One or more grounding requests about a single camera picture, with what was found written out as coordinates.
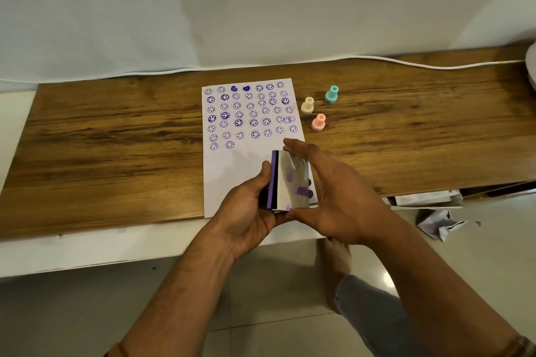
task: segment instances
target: plaid sleeve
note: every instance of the plaid sleeve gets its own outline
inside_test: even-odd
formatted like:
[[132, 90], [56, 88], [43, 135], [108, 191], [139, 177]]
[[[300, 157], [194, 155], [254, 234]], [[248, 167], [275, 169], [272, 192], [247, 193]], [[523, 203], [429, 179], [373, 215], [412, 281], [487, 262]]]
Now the plaid sleeve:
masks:
[[120, 344], [116, 344], [104, 357], [128, 357]]
[[526, 337], [519, 336], [510, 344], [503, 357], [536, 357], [536, 345]]

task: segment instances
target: wooden table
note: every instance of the wooden table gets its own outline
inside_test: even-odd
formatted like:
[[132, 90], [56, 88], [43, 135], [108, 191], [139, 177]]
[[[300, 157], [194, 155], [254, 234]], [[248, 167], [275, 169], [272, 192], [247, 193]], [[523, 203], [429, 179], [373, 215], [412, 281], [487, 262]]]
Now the wooden table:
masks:
[[[433, 65], [522, 59], [527, 46], [413, 54]], [[0, 196], [0, 238], [203, 215], [200, 87], [292, 78], [327, 125], [305, 139], [381, 195], [536, 179], [536, 97], [523, 64], [433, 71], [341, 60], [42, 85]]]

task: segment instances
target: person's left thumb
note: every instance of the person's left thumb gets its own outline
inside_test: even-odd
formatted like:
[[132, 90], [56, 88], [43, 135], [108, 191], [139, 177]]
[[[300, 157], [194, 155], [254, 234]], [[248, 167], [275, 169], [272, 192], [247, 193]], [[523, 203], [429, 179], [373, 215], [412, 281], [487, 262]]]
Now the person's left thumb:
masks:
[[248, 185], [256, 195], [270, 183], [272, 176], [272, 168], [269, 161], [263, 161], [263, 167], [256, 177], [248, 179], [244, 182], [244, 185]]

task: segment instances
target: bare foot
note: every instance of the bare foot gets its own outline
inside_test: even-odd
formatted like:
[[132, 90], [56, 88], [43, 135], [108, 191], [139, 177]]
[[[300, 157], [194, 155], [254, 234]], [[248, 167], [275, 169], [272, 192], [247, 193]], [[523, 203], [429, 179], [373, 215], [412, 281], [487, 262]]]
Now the bare foot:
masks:
[[340, 315], [335, 305], [335, 292], [341, 279], [352, 271], [350, 247], [335, 239], [318, 239], [316, 249], [322, 265], [322, 282], [326, 292], [327, 304]]

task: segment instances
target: electrical cord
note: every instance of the electrical cord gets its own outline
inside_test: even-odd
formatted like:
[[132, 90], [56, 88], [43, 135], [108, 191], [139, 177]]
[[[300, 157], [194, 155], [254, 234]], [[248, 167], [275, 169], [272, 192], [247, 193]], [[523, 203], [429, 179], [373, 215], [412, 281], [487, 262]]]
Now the electrical cord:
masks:
[[[322, 60], [322, 61], [337, 61], [337, 60], [343, 60], [343, 59], [379, 60], [379, 61], [387, 61], [387, 62], [392, 62], [392, 63], [396, 63], [396, 64], [401, 64], [401, 65], [407, 65], [407, 66], [410, 66], [410, 67], [434, 69], [434, 70], [443, 70], [443, 71], [445, 71], [445, 70], [450, 71], [450, 70], [455, 70], [455, 69], [474, 68], [474, 67], [484, 67], [484, 66], [488, 66], [488, 65], [503, 65], [503, 64], [515, 64], [515, 63], [525, 62], [525, 60], [490, 61], [490, 62], [478, 62], [478, 63], [467, 64], [467, 65], [457, 65], [457, 66], [454, 66], [454, 67], [437, 67], [437, 66], [433, 66], [433, 65], [417, 64], [417, 63], [414, 63], [414, 62], [401, 61], [401, 60], [397, 60], [397, 59], [394, 59], [394, 58], [388, 58], [388, 57], [385, 57], [385, 56], [342, 56], [342, 57], [337, 57], [337, 58], [334, 58], [334, 59], [331, 59], [331, 60]], [[244, 68], [244, 67], [228, 66], [228, 67], [217, 67], [217, 68], [210, 68], [210, 69], [207, 69], [207, 68], [181, 68], [181, 69], [171, 69], [171, 70], [167, 70], [167, 71], [155, 71], [155, 72], [151, 72], [151, 71], [134, 71], [134, 72], [125, 72], [125, 73], [120, 73], [120, 74], [114, 74], [114, 75], [99, 76], [99, 77], [94, 78], [94, 79], [116, 78], [116, 77], [119, 77], [119, 76], [169, 75], [169, 74], [178, 74], [178, 73], [181, 73], [181, 72], [197, 72], [197, 71], [206, 71], [206, 70], [237, 69], [237, 68]], [[85, 81], [85, 80], [87, 80], [87, 79], [86, 78], [83, 78], [83, 79], [64, 79], [62, 81], [53, 81], [53, 82], [72, 82], [72, 81]], [[20, 82], [20, 83], [43, 83], [43, 82], [39, 82], [39, 81], [18, 81], [18, 80], [14, 80], [14, 79], [1, 79], [1, 78], [0, 78], [0, 81], [4, 81], [4, 82]]]

